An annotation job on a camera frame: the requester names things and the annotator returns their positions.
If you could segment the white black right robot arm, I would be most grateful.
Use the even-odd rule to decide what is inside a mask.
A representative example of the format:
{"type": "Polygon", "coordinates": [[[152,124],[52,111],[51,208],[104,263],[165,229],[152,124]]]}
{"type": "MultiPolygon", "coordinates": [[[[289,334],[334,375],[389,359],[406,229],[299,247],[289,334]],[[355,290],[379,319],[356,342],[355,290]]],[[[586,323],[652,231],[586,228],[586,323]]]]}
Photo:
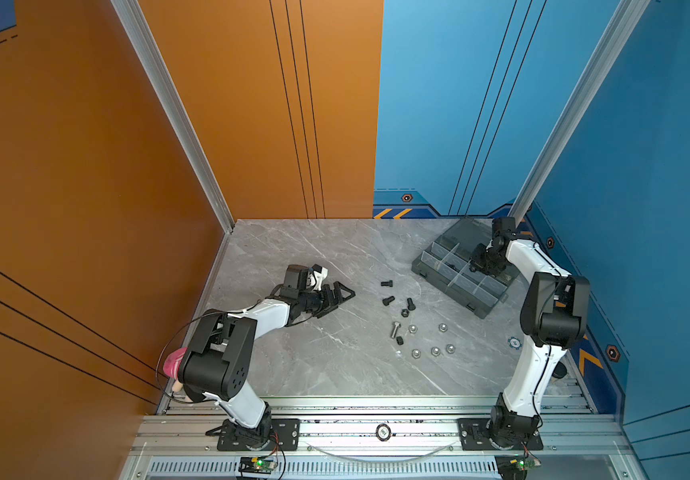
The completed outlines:
{"type": "Polygon", "coordinates": [[[591,285],[561,267],[540,245],[517,231],[513,217],[492,223],[490,242],[473,253],[472,268],[495,276],[514,266],[529,281],[520,311],[524,334],[513,377],[498,396],[488,424],[500,449],[526,447],[542,425],[542,400],[560,360],[585,335],[591,285]]]}

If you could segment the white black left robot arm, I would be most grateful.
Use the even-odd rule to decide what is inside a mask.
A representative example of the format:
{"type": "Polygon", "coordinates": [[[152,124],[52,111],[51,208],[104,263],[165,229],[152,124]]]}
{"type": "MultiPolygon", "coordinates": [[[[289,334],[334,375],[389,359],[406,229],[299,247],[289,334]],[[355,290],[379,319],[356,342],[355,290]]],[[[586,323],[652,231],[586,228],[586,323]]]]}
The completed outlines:
{"type": "Polygon", "coordinates": [[[255,341],[298,325],[302,314],[321,318],[355,296],[339,281],[302,289],[278,285],[247,309],[211,309],[198,321],[189,344],[166,358],[164,373],[182,385],[191,401],[212,401],[227,414],[208,435],[220,436],[232,449],[264,449],[273,434],[272,409],[248,382],[255,341]]]}

